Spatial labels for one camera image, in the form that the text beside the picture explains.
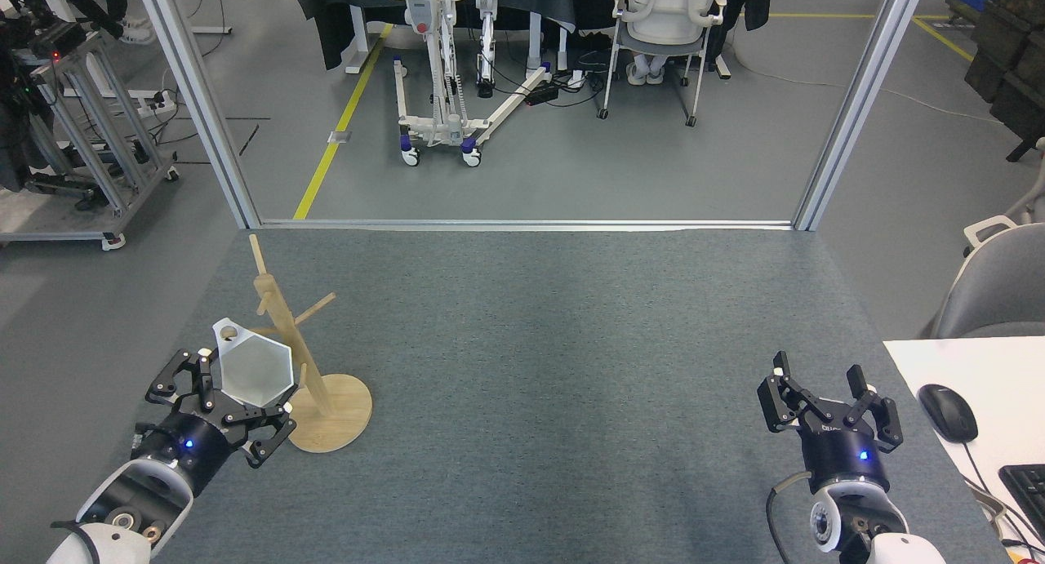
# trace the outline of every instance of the wooden stand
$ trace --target wooden stand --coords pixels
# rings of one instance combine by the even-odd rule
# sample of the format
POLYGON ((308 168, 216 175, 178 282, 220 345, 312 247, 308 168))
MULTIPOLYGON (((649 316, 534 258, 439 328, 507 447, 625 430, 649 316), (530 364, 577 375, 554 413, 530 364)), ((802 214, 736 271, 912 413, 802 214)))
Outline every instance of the wooden stand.
POLYGON ((259 334, 279 334, 291 348, 294 363, 301 368, 298 392, 291 398, 292 416, 298 427, 291 433, 291 443, 306 452, 332 452, 351 443, 366 429, 373 410, 373 400, 367 385, 353 375, 321 375, 316 360, 298 329, 304 320, 311 318, 334 299, 328 293, 307 311, 295 318, 276 284, 276 278, 265 271, 264 259, 257 236, 251 234, 254 263, 258 267, 254 278, 261 303, 258 315, 269 313, 275 329, 254 330, 259 334))

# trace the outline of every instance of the white hexagonal cup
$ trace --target white hexagonal cup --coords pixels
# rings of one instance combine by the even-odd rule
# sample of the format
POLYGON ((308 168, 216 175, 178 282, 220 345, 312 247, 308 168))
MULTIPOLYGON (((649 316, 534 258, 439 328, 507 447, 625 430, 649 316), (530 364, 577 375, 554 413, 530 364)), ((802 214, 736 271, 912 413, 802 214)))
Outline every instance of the white hexagonal cup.
POLYGON ((240 327, 214 323, 222 392, 240 403, 263 407, 294 386, 291 348, 240 327))

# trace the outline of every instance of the black computer mouse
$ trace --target black computer mouse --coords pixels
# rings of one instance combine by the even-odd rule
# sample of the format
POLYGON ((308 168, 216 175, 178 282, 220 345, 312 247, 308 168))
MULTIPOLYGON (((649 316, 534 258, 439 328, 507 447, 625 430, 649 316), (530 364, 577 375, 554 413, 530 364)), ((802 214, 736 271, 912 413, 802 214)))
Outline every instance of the black computer mouse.
POLYGON ((969 403, 948 386, 927 384, 918 390, 918 400, 929 414, 940 437, 953 444, 972 442, 979 434, 969 403))

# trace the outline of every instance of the gray carpet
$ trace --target gray carpet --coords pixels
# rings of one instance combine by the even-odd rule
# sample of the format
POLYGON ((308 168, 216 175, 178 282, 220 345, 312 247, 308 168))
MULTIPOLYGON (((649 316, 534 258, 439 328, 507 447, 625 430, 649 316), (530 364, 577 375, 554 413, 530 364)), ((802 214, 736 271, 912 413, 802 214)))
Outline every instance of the gray carpet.
MULTIPOLYGON (((338 292, 304 333, 322 371, 370 386, 373 418, 334 453, 286 444, 257 471, 237 454, 157 562, 779 562, 765 496, 803 466, 754 393, 777 349, 827 397, 862 363, 899 404, 886 460, 912 532, 950 564, 1008 561, 814 234, 261 243, 296 311, 338 292)), ((224 315, 260 325, 253 275, 239 236, 182 345, 213 346, 224 315)), ((836 562, 812 547, 810 498, 782 496, 786 545, 836 562)))

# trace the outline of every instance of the yellow tape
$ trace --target yellow tape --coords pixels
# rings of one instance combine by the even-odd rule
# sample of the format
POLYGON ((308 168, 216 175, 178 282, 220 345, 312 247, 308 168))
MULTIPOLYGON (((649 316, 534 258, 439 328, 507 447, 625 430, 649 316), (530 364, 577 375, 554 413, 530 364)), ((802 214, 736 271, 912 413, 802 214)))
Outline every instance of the yellow tape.
POLYGON ((968 51, 962 50, 960 47, 955 46, 953 41, 946 39, 946 37, 944 37, 943 33, 936 31, 936 29, 933 29, 932 25, 926 24, 925 21, 920 20, 920 18, 918 17, 911 18, 911 21, 913 21, 914 24, 918 24, 919 28, 923 28, 925 29, 925 31, 929 31, 929 36, 932 36, 934 37, 934 39, 939 40, 940 43, 944 44, 944 46, 950 47, 951 50, 954 50, 956 54, 960 55, 960 57, 973 62, 973 57, 970 53, 968 53, 968 51))
MULTIPOLYGON (((370 50, 370 55, 367 57, 367 65, 363 67, 363 72, 359 73, 359 81, 355 84, 355 91, 352 92, 352 96, 348 99, 348 103, 345 105, 340 120, 338 120, 338 126, 334 128, 335 132, 345 132, 348 128, 348 121, 352 120, 352 114, 355 114, 355 107, 358 107, 359 99, 363 98, 363 91, 365 91, 368 81, 370 81, 370 73, 374 72, 374 65, 376 65, 377 57, 381 53, 381 48, 385 47, 385 39, 389 36, 389 31, 392 31, 392 25, 385 26, 385 31, 381 31, 380 39, 377 40, 377 43, 370 50)), ((312 174, 312 180, 308 182, 308 188, 305 189, 305 193, 301 197, 301 203, 298 204, 298 210, 294 213, 295 218, 308 217, 308 210, 312 208, 312 201, 316 199, 317 193, 320 192, 320 187, 322 187, 323 180, 330 168, 330 163, 333 162, 333 156, 338 154, 338 146, 341 146, 341 144, 327 144, 326 150, 323 152, 323 158, 320 159, 320 163, 316 167, 316 172, 312 174)))
POLYGON ((809 17, 813 20, 874 20, 875 15, 865 14, 769 14, 769 17, 809 17))

